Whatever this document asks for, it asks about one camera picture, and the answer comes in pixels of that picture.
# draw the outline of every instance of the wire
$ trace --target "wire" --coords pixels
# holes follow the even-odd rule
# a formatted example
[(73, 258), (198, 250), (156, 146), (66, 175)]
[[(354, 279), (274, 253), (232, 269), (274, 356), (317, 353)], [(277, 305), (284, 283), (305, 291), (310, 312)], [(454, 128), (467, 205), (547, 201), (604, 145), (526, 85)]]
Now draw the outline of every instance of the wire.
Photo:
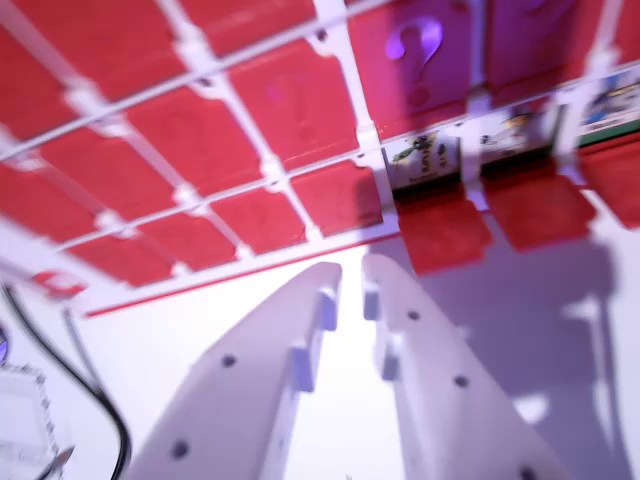
[(2, 290), (4, 295), (9, 303), (9, 306), (13, 310), (18, 323), (20, 323), (27, 332), (33, 337), (33, 339), (42, 347), (42, 349), (53, 358), (60, 365), (60, 367), (69, 374), (89, 395), (91, 395), (107, 412), (107, 414), (113, 420), (113, 423), (118, 430), (118, 436), (120, 437), (120, 449), (118, 452), (118, 460), (113, 469), (113, 474), (111, 475), (111, 480), (117, 480), (120, 478), (120, 475), (124, 471), (124, 469), (129, 465), (129, 461), (131, 460), (131, 437), (129, 436), (129, 432), (127, 431), (127, 427), (124, 424), (124, 421), (120, 417), (118, 411), (115, 406), (109, 399), (109, 396), (105, 393), (105, 391), (99, 386), (91, 386), (89, 385), (76, 371), (75, 369), (67, 363), (56, 351), (55, 349), (43, 338), (38, 329), (33, 325), (29, 316), (26, 314), (24, 308), (18, 301), (16, 294), (13, 290), (13, 287), (10, 285), (4, 284), (2, 286)]

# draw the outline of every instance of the red flap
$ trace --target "red flap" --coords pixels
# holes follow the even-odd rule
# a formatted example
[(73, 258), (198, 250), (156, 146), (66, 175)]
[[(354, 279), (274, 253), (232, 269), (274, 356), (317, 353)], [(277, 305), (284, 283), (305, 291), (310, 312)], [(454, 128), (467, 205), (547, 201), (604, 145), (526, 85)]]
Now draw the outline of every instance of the red flap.
[(618, 19), (616, 32), (616, 47), (620, 50), (618, 63), (624, 64), (640, 59), (640, 2), (626, 0)]
[(305, 241), (304, 224), (281, 193), (252, 190), (211, 206), (255, 253)]
[(95, 230), (93, 214), (49, 183), (38, 170), (19, 172), (0, 164), (0, 211), (56, 242)]
[(16, 0), (14, 3), (111, 100), (185, 70), (173, 53), (171, 28), (153, 2)]
[(206, 218), (184, 213), (137, 227), (192, 270), (232, 262), (235, 247)]
[(171, 265), (141, 237), (102, 237), (71, 247), (69, 252), (135, 287), (171, 277)]
[(222, 100), (201, 98), (184, 87), (127, 113), (202, 195), (261, 178), (260, 158)]
[(491, 0), (487, 79), (495, 105), (552, 89), (584, 73), (603, 0)]
[(316, 16), (313, 0), (182, 0), (217, 55), (275, 35)]
[(580, 149), (582, 172), (627, 228), (640, 226), (640, 133)]
[(595, 208), (552, 165), (502, 173), (485, 176), (483, 182), (491, 213), (516, 250), (589, 233)]
[(50, 130), (75, 116), (63, 100), (64, 89), (7, 32), (0, 28), (0, 123), (19, 140)]
[(45, 143), (40, 151), (127, 220), (175, 207), (171, 185), (120, 138), (81, 128)]
[(396, 202), (398, 223), (416, 273), (482, 259), (491, 232), (461, 186)]
[(230, 78), (287, 170), (358, 148), (340, 62), (305, 40), (233, 67)]
[(62, 270), (45, 270), (36, 273), (31, 281), (47, 289), (52, 297), (73, 297), (88, 287), (84, 280)]
[(293, 178), (291, 185), (323, 235), (382, 222), (369, 168), (346, 161)]
[[(420, 19), (442, 25), (442, 43), (427, 60)], [(390, 2), (348, 21), (369, 113), (381, 138), (462, 115), (470, 87), (471, 12), (463, 2)], [(387, 56), (389, 39), (404, 54)]]

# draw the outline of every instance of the white plastic bracket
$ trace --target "white plastic bracket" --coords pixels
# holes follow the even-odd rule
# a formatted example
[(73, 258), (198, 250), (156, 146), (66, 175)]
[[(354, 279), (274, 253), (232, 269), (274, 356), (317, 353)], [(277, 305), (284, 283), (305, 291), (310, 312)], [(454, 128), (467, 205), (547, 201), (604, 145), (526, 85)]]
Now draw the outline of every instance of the white plastic bracket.
[(337, 328), (341, 273), (308, 268), (205, 352), (125, 479), (281, 479), (299, 394), (313, 392), (323, 332)]
[(362, 269), (407, 480), (571, 478), (420, 284), (382, 255), (365, 255)]

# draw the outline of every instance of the question mark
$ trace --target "question mark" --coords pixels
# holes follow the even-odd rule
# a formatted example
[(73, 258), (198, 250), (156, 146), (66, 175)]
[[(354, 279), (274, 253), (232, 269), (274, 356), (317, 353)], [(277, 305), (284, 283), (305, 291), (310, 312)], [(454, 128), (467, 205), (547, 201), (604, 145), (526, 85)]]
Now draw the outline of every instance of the question mark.
[(296, 122), (298, 138), (306, 144), (316, 142), (316, 129), (308, 121), (305, 93), (302, 81), (293, 74), (278, 76), (268, 94), (286, 115)]
[[(403, 39), (403, 32), (417, 29), (417, 37)], [(410, 65), (409, 83), (415, 85), (422, 82), (427, 62), (442, 45), (442, 24), (433, 17), (416, 17), (396, 27), (385, 45), (385, 53), (391, 60), (406, 58)], [(429, 99), (429, 90), (424, 85), (413, 86), (408, 96), (412, 107), (420, 107)]]

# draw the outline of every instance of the white divider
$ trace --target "white divider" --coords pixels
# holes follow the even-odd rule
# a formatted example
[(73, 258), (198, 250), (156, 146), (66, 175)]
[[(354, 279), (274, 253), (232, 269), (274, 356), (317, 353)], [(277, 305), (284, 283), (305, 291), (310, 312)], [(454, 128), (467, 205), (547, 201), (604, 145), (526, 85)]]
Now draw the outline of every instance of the white divider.
[[(188, 67), (197, 72), (205, 70), (208, 65), (219, 64), (215, 53), (206, 43), (204, 35), (196, 25), (190, 22), (177, 0), (157, 0), (157, 4), (170, 19), (169, 23), (178, 38), (174, 48)], [(287, 197), (305, 226), (307, 241), (320, 240), (322, 238), (320, 229), (313, 223), (298, 195), (291, 188), (280, 159), (262, 135), (260, 128), (251, 116), (251, 112), (228, 80), (226, 72), (219, 69), (206, 78), (209, 80), (210, 86), (203, 86), (201, 83), (195, 82), (190, 84), (191, 88), (205, 98), (216, 98), (226, 103), (260, 155), (260, 171), (267, 181), (266, 190), (271, 193), (282, 193)]]

